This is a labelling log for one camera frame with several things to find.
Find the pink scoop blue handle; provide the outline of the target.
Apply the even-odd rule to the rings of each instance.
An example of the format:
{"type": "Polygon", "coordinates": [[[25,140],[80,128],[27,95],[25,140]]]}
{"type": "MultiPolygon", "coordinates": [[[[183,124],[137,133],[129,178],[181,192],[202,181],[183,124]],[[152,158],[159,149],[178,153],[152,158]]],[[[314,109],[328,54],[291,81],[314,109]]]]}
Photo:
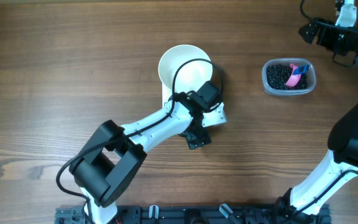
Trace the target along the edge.
{"type": "Polygon", "coordinates": [[[301,77],[307,73],[309,67],[310,67],[309,65],[296,66],[295,64],[290,64],[290,68],[292,69],[292,72],[285,85],[287,87],[296,86],[301,80],[301,77]]]}

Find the white bowl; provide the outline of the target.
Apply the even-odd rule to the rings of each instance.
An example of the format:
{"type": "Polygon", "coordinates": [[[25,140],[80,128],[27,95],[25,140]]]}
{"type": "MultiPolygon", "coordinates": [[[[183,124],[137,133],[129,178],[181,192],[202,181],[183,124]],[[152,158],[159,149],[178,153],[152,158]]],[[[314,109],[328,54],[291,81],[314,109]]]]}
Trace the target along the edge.
{"type": "MultiPolygon", "coordinates": [[[[166,93],[172,92],[173,78],[181,65],[192,59],[206,59],[210,61],[208,54],[194,45],[177,45],[167,50],[158,64],[158,75],[166,93]]],[[[175,81],[175,91],[197,91],[206,81],[210,81],[213,74],[213,66],[201,60],[184,65],[178,72],[175,81]]]]}

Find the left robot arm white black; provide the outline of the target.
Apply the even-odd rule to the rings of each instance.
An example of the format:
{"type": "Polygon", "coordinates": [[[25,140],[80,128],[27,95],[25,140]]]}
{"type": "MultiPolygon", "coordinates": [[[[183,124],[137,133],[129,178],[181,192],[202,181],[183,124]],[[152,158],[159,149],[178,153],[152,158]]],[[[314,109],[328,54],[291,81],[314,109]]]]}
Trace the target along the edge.
{"type": "Polygon", "coordinates": [[[70,173],[86,200],[90,223],[109,223],[117,214],[116,200],[132,182],[147,153],[179,135],[190,149],[211,142],[204,114],[220,103],[219,95],[176,93],[168,105],[131,124],[101,124],[82,150],[68,162],[70,173]]]}

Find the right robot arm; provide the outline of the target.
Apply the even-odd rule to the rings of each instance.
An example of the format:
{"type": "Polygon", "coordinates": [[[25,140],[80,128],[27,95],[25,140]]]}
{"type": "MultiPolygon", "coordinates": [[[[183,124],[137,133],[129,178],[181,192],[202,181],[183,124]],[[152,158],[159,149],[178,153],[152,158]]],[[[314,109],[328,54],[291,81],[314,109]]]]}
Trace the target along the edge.
{"type": "MultiPolygon", "coordinates": [[[[353,1],[336,1],[336,22],[322,18],[303,17],[309,24],[299,29],[307,43],[318,45],[334,55],[355,52],[358,62],[358,15],[353,1]]],[[[313,172],[300,184],[288,189],[275,202],[274,223],[320,223],[317,215],[336,191],[358,177],[358,103],[332,128],[328,137],[328,151],[313,172]]]]}

